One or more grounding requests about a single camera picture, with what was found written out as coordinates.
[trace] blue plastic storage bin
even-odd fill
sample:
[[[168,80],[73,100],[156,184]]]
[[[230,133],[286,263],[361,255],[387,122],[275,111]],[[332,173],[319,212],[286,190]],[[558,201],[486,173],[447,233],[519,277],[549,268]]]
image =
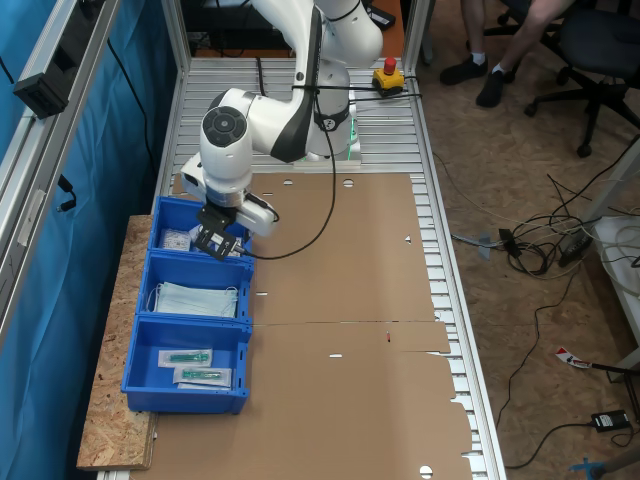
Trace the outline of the blue plastic storage bin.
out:
[[[195,321],[220,321],[251,324],[249,318],[249,289],[253,267],[248,264],[218,262],[208,255],[179,255],[170,250],[148,251],[142,272],[136,313],[189,318]],[[158,284],[170,282],[190,288],[225,290],[238,289],[238,303],[232,318],[204,315],[156,313],[155,289]]]
[[[162,231],[164,229],[172,228],[174,230],[188,232],[193,227],[200,225],[200,222],[196,218],[196,214],[200,211],[201,208],[201,202],[194,202],[192,200],[181,200],[179,198],[170,197],[156,198],[155,213],[153,215],[153,224],[151,226],[151,235],[149,236],[149,250],[159,252],[170,251],[182,255],[209,256],[209,254],[197,249],[196,251],[182,252],[179,250],[166,250],[160,248]],[[226,231],[238,238],[242,238],[243,247],[251,251],[251,237],[249,235],[249,230],[238,223],[234,223],[230,225]],[[240,262],[253,265],[254,259],[253,257],[248,257],[245,255],[242,255],[240,257],[229,256],[224,260],[224,262]]]
[[[249,389],[247,348],[251,327],[223,322],[195,322],[169,316],[136,315],[122,378],[134,411],[240,413]],[[212,367],[234,371],[230,390],[179,389],[173,368],[158,367],[158,351],[213,349]]]

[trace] black bracket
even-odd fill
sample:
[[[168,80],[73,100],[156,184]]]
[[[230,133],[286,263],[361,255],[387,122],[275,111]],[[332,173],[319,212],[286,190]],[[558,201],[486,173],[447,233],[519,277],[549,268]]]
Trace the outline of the black bracket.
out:
[[[196,215],[196,218],[202,224],[202,228],[196,237],[196,247],[217,260],[224,260],[233,251],[233,247],[236,244],[236,237],[229,232],[225,232],[225,228],[235,221],[235,212],[233,208],[222,208],[207,202]],[[209,247],[214,235],[221,239],[217,250]]]

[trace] green syringe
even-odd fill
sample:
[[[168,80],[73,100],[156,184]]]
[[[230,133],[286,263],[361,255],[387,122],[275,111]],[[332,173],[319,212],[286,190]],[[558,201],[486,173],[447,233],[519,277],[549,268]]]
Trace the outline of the green syringe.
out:
[[[189,354],[176,353],[174,355],[169,355],[169,361],[176,362],[176,363],[206,362],[207,360],[209,360],[208,353],[189,353]]]
[[[200,379],[219,380],[222,378],[222,373],[221,372],[200,372],[197,370],[183,370],[182,378],[200,378]]]

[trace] brown cardboard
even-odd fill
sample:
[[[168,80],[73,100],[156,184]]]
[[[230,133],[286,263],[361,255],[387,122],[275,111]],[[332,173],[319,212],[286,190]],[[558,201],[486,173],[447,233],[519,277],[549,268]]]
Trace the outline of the brown cardboard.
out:
[[[337,177],[335,208],[320,238],[289,258],[256,262],[256,324],[434,321],[409,176]],[[327,217],[331,186],[328,174],[255,175],[253,192],[280,222],[270,237],[254,237],[253,252],[280,255],[311,240]]]
[[[420,480],[423,465],[434,478],[471,479],[448,362],[425,353],[446,339],[444,325],[390,334],[382,324],[256,327],[244,410],[161,415],[151,469],[132,480]]]

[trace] wooden board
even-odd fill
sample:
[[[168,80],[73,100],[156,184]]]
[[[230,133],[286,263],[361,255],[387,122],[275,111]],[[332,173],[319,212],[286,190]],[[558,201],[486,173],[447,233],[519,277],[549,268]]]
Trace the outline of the wooden board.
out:
[[[120,392],[151,231],[151,216],[131,217],[122,248],[84,424],[78,468],[149,468],[157,415],[132,412]]]

